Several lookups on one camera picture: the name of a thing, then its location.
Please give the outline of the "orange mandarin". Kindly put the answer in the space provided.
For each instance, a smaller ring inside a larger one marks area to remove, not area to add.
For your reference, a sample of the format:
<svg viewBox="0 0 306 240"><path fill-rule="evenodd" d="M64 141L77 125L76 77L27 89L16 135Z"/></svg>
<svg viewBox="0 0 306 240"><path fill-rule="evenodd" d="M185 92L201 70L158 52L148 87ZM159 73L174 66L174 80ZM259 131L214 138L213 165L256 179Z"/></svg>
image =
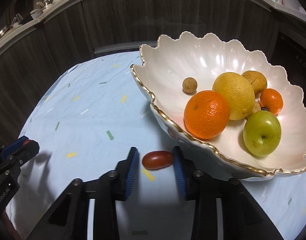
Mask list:
<svg viewBox="0 0 306 240"><path fill-rule="evenodd" d="M283 108L283 98L277 90L267 88L261 93L259 104L272 114L278 115Z"/></svg>
<svg viewBox="0 0 306 240"><path fill-rule="evenodd" d="M184 109L184 125L194 137L206 141L223 132L230 118L230 107L218 92L195 94Z"/></svg>

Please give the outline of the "green apple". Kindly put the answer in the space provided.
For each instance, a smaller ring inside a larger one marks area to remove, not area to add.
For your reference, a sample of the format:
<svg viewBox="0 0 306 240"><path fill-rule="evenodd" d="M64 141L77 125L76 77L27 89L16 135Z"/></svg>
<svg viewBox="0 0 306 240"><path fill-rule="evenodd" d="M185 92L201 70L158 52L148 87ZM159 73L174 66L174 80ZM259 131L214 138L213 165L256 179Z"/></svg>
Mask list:
<svg viewBox="0 0 306 240"><path fill-rule="evenodd" d="M281 141L279 120L269 111L259 111L248 118L243 129L243 142L254 156L265 157L278 147Z"/></svg>

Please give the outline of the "brown longan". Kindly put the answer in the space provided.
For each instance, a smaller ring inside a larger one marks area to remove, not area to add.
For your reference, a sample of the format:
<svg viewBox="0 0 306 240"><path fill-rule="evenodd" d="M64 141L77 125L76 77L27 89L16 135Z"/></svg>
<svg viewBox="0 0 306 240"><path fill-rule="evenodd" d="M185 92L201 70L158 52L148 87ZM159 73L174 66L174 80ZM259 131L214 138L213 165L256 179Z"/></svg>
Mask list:
<svg viewBox="0 0 306 240"><path fill-rule="evenodd" d="M253 114L255 114L255 113L259 112L259 111L261 111L261 105L256 101L254 103L254 107L253 107L252 111L247 116L247 118L251 117Z"/></svg>
<svg viewBox="0 0 306 240"><path fill-rule="evenodd" d="M182 90L186 94L193 94L197 90L197 81L193 77L187 77L182 82Z"/></svg>

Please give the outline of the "large yellow citrus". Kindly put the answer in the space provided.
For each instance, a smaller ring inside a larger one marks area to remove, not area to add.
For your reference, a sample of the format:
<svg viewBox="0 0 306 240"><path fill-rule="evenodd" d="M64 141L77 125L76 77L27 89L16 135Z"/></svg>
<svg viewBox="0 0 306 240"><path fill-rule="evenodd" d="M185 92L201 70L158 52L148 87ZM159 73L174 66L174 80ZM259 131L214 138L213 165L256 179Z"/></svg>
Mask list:
<svg viewBox="0 0 306 240"><path fill-rule="evenodd" d="M251 83L242 75L226 72L219 75L212 90L219 92L230 107L230 120L241 120L248 116L255 104L255 94Z"/></svg>

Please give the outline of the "dark blueberry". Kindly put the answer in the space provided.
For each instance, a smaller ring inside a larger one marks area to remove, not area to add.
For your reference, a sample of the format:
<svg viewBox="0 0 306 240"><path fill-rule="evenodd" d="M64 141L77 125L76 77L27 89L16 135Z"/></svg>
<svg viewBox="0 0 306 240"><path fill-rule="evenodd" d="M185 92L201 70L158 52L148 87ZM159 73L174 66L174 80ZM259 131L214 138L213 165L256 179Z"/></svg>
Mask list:
<svg viewBox="0 0 306 240"><path fill-rule="evenodd" d="M270 112L270 110L267 107L261 107L261 111L267 111Z"/></svg>

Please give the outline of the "light blue patterned tablecloth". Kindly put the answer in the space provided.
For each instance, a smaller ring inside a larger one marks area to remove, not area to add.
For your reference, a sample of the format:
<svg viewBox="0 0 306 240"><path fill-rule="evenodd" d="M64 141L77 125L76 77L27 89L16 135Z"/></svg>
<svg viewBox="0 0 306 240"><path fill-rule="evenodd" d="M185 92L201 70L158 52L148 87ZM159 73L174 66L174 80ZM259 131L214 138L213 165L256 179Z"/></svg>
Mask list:
<svg viewBox="0 0 306 240"><path fill-rule="evenodd" d="M21 135L39 154L21 169L7 212L22 238L75 178L89 181L115 168L136 147L140 155L171 151L130 66L136 52L104 56L66 71L37 104ZM136 174L131 196L116 204L121 239L189 239L194 203L179 195L172 167Z"/></svg>

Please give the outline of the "white scalloped ceramic bowl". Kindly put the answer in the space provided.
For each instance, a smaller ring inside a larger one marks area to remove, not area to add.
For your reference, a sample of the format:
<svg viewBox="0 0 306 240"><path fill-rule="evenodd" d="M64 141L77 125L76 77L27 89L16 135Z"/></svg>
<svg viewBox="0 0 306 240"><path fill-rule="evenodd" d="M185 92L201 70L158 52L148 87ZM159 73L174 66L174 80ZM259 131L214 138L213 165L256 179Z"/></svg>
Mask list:
<svg viewBox="0 0 306 240"><path fill-rule="evenodd" d="M160 127L213 157L233 177L306 172L304 92L262 51L215 34L161 35L139 47L131 74Z"/></svg>

